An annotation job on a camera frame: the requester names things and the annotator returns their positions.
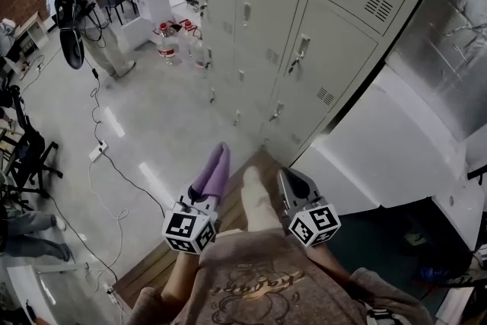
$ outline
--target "backpack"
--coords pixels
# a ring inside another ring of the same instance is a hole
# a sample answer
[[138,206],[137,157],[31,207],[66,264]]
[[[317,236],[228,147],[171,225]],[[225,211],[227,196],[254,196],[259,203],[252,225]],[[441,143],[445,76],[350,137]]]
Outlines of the backpack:
[[86,0],[55,0],[57,24],[60,29],[76,28],[86,15]]

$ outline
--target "aluminum foil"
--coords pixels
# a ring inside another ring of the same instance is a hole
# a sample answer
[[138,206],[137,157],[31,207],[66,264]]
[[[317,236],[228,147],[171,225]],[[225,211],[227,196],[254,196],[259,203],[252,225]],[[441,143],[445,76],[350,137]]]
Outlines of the aluminum foil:
[[386,61],[457,141],[487,123],[487,0],[422,0]]

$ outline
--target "desk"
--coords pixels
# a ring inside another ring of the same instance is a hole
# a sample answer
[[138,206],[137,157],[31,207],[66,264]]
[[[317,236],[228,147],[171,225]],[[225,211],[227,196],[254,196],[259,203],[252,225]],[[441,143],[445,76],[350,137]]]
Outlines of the desk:
[[39,12],[32,15],[22,26],[17,26],[15,29],[15,40],[20,40],[22,36],[27,33],[38,48],[46,45],[49,42],[46,27],[44,22],[40,19]]
[[46,273],[61,273],[68,271],[76,271],[78,269],[87,269],[87,263],[81,264],[61,264],[59,266],[18,266],[8,267],[8,275],[14,287],[15,294],[25,314],[28,316],[26,310],[26,302],[29,301],[29,305],[33,308],[34,313],[43,320],[47,321],[49,325],[64,325],[60,317],[64,317],[63,314],[72,311],[69,307],[58,307],[56,300],[43,281],[40,279],[42,274]]

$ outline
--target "tiled floor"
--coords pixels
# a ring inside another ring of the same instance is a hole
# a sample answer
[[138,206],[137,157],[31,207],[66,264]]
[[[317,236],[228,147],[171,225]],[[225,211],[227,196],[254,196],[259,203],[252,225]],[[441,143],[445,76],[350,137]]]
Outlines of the tiled floor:
[[[179,9],[189,12],[185,4]],[[132,9],[126,6],[125,10],[123,17],[128,20],[132,13],[133,18]],[[113,29],[119,35],[117,23]],[[27,114],[47,142],[60,144],[55,163],[64,178],[52,179],[50,194],[86,244],[109,263],[118,250],[119,229],[90,191],[88,181],[88,155],[97,146],[91,119],[95,102],[90,93],[97,82],[88,65],[77,71],[69,68],[59,48],[58,33],[54,31],[42,50],[46,67],[24,94]],[[212,109],[200,70],[185,63],[167,67],[152,43],[129,56],[137,61],[137,66],[123,79],[114,81],[99,70],[100,109],[95,116],[103,122],[97,135],[109,145],[107,154],[116,166],[163,206],[169,205],[170,199],[199,173],[218,142],[225,141],[230,147],[232,171],[256,150],[250,140]],[[96,66],[89,54],[87,61]],[[32,69],[18,84],[24,88],[36,75],[37,70]],[[129,209],[129,216],[121,221],[122,255],[112,267],[122,276],[161,242],[161,210],[146,194],[124,181],[103,156],[91,167],[91,182],[114,215]],[[52,201],[29,197],[40,210],[55,211]],[[64,239],[77,262],[94,261],[69,229],[65,234],[47,231],[43,236],[58,242]],[[56,261],[42,258],[37,262]],[[8,266],[19,262],[5,258],[4,263]],[[84,283],[83,275],[78,275],[78,279]],[[94,286],[91,276],[88,280]],[[108,273],[103,274],[102,280],[113,283]],[[89,292],[90,286],[82,285],[81,289]],[[104,292],[94,297],[95,306],[105,317],[100,323],[116,323],[117,307]]]

